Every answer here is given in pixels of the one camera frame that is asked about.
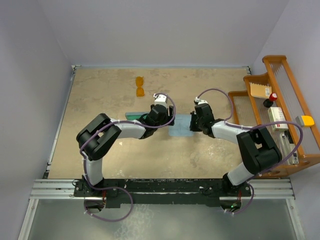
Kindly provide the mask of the light blue cleaning cloth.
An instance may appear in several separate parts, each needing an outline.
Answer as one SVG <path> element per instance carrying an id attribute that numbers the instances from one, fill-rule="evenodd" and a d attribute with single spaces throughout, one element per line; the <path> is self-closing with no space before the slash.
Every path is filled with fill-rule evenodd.
<path id="1" fill-rule="evenodd" d="M 193 137 L 194 132 L 190 130 L 190 123 L 190 114 L 176 114 L 174 125 L 168 128 L 168 135 L 170 137 Z"/>

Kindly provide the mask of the blue-grey glasses case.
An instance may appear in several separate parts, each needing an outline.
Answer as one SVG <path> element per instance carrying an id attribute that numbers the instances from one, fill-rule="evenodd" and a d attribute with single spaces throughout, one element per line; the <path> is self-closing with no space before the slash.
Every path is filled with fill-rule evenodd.
<path id="1" fill-rule="evenodd" d="M 139 119 L 142 115 L 148 114 L 147 112 L 126 112 L 125 118 L 127 121 Z"/>

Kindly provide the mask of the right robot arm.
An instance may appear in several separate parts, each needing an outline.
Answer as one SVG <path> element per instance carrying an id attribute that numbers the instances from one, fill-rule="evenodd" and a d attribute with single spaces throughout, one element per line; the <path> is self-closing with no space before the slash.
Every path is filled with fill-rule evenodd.
<path id="1" fill-rule="evenodd" d="M 248 179 L 282 160 L 282 154 L 266 127 L 244 129 L 239 125 L 228 125 L 221 118 L 215 119 L 206 102 L 197 103 L 190 114 L 190 131 L 238 145 L 242 162 L 222 177 L 222 190 L 226 195 L 235 195 Z"/>

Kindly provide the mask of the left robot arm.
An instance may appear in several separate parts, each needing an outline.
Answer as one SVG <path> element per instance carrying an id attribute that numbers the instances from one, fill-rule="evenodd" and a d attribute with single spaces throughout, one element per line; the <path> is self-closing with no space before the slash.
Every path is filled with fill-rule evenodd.
<path id="1" fill-rule="evenodd" d="M 98 196 L 103 187 L 102 163 L 118 139 L 139 139 L 151 137 L 159 128 L 174 125 L 176 106 L 152 105 L 149 113 L 135 120 L 115 120 L 104 113 L 95 117 L 76 136 L 79 153 L 83 158 L 85 190 L 91 196 Z"/>

